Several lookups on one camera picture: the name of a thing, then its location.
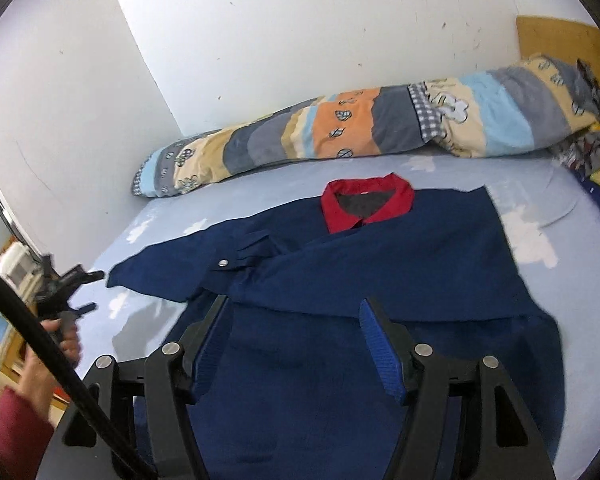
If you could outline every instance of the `navy blue shirt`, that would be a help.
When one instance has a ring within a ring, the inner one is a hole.
[[[365,297],[447,356],[495,355],[555,455],[564,414],[557,325],[518,275],[488,193],[409,197],[408,212],[339,232],[321,197],[297,200],[147,247],[112,269],[108,286],[189,301],[166,340],[216,294],[234,302],[214,384],[189,411],[212,478],[382,478],[404,409],[382,389],[360,332]]]

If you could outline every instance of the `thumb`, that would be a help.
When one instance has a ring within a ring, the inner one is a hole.
[[[40,322],[42,328],[44,328],[47,332],[55,332],[60,328],[60,320],[59,319],[45,319]]]

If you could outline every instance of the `blue gripper pad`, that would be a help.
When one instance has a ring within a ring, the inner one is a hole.
[[[193,361],[193,389],[191,391],[193,398],[198,402],[204,394],[209,391],[218,363],[224,352],[231,328],[234,325],[234,309],[227,301],[218,313],[213,325],[206,334],[205,341]]]
[[[402,364],[366,300],[360,303],[358,320],[384,390],[402,405],[407,395],[402,381]]]

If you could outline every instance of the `light blue bed sheet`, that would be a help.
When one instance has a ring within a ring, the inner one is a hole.
[[[403,155],[302,162],[245,174],[185,196],[150,202],[97,259],[108,271],[143,247],[299,198],[338,178],[395,172],[414,188],[487,186],[520,274],[562,336],[566,378],[564,429],[554,463],[558,480],[576,479],[600,448],[600,213],[576,180],[546,152],[462,159],[431,147]],[[453,212],[443,212],[453,221]],[[80,321],[81,376],[101,354],[123,361],[158,347],[184,304],[104,282],[83,287],[74,304],[100,308]]]

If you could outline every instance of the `human hand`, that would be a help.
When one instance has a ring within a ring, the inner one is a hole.
[[[47,332],[55,332],[60,328],[60,320],[45,320],[40,323]],[[73,323],[63,333],[64,339],[60,343],[60,349],[64,356],[75,366],[80,362],[80,339],[78,329]],[[24,359],[24,369],[16,393],[27,399],[36,413],[43,419],[48,417],[53,390],[58,386],[56,378],[46,369],[43,362],[35,352],[27,346]]]

